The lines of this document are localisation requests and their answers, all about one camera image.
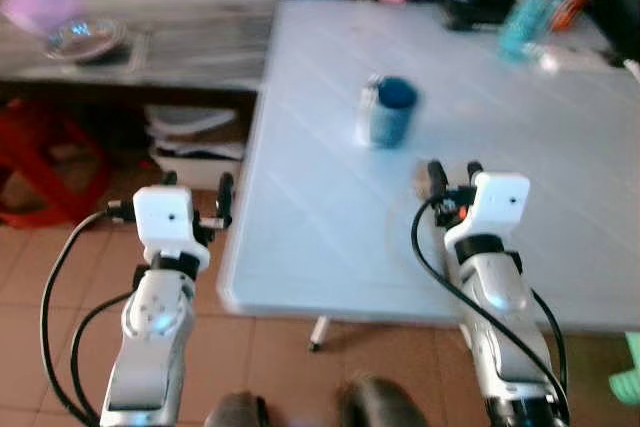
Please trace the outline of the purple plastic bowl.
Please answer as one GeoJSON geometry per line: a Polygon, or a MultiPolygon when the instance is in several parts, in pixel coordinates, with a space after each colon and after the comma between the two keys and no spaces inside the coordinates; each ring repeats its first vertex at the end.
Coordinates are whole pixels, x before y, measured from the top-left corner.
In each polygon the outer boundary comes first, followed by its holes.
{"type": "Polygon", "coordinates": [[[46,37],[84,14],[87,0],[0,0],[0,15],[22,31],[46,37]]]}

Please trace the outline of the green plastic stool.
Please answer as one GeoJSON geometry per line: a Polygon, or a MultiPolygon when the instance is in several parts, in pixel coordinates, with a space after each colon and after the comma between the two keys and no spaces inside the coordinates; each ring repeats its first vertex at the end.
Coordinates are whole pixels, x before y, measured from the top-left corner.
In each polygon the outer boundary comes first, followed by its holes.
{"type": "Polygon", "coordinates": [[[632,368],[627,369],[609,378],[611,391],[614,398],[626,405],[640,404],[640,372],[637,371],[640,364],[640,334],[639,332],[627,332],[626,340],[628,351],[632,359],[632,368]]]}

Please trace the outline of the black object on table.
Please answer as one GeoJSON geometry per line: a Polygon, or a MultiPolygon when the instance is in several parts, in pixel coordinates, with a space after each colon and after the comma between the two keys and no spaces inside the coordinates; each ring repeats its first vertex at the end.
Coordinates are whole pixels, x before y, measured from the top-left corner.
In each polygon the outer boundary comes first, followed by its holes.
{"type": "Polygon", "coordinates": [[[515,6],[515,0],[438,0],[445,20],[444,29],[474,31],[497,29],[515,6]]]}

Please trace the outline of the clear glass bowl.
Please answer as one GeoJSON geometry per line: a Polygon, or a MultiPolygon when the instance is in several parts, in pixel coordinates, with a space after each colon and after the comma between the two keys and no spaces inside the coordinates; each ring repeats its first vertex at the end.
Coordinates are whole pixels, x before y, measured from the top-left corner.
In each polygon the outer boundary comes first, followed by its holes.
{"type": "Polygon", "coordinates": [[[70,20],[47,35],[44,55],[56,61],[95,61],[123,46],[128,33],[123,21],[110,17],[70,20]]]}

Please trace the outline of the teal plastic bottle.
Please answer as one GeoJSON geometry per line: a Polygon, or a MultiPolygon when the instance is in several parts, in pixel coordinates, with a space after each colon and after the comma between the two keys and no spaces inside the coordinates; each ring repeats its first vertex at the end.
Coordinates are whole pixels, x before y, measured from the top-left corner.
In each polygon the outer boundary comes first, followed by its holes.
{"type": "Polygon", "coordinates": [[[567,0],[517,0],[499,30],[499,55],[504,60],[525,61],[531,48],[545,37],[554,16],[567,0]]]}

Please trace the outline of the red plastic stool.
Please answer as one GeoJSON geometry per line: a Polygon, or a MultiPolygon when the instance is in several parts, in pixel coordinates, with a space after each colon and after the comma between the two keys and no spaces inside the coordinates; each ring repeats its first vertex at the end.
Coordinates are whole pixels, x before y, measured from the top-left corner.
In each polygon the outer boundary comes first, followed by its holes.
{"type": "Polygon", "coordinates": [[[0,221],[15,229],[42,229],[56,223],[79,222],[90,216],[108,190],[111,159],[72,115],[51,104],[13,99],[0,104],[0,191],[18,175],[45,200],[45,207],[19,212],[0,200],[0,221]],[[81,189],[56,170],[52,152],[63,145],[87,149],[96,170],[81,189]]]}

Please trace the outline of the blue cup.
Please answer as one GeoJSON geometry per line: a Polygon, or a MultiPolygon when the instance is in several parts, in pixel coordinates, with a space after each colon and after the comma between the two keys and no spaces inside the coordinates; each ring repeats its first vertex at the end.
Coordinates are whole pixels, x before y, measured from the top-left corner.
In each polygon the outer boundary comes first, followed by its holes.
{"type": "Polygon", "coordinates": [[[361,89],[356,140],[376,148],[396,148],[410,129],[419,89],[404,78],[374,74],[361,89]]]}

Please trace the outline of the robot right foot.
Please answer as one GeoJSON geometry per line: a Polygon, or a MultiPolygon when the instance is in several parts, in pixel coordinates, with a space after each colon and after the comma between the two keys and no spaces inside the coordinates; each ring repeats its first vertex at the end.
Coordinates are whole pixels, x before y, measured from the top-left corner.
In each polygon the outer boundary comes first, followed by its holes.
{"type": "Polygon", "coordinates": [[[398,383],[376,376],[352,378],[337,398],[339,427],[422,427],[424,419],[398,383]]]}

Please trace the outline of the white stacked containers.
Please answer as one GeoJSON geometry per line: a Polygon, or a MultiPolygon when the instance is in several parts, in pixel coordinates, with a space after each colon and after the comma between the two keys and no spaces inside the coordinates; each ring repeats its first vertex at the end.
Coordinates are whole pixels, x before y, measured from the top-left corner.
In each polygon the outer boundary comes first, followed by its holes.
{"type": "Polygon", "coordinates": [[[239,179],[246,157],[250,121],[233,108],[146,104],[148,154],[179,184],[214,191],[229,175],[239,179]]]}

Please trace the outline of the orange small object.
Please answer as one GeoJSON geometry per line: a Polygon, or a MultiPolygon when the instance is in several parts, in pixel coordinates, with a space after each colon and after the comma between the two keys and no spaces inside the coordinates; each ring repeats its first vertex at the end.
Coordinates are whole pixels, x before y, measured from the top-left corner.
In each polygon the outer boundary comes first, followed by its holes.
{"type": "Polygon", "coordinates": [[[571,29],[577,14],[579,14],[582,0],[563,0],[559,3],[550,20],[550,30],[567,31],[571,29]]]}

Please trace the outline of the grey stone counter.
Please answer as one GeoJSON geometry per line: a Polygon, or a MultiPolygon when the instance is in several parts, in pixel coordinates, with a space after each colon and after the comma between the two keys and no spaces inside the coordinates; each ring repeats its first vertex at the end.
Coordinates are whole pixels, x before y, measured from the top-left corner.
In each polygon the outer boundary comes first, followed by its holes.
{"type": "Polygon", "coordinates": [[[0,81],[256,92],[280,0],[84,0],[88,17],[118,20],[128,39],[96,63],[45,55],[44,43],[0,14],[0,81]]]}

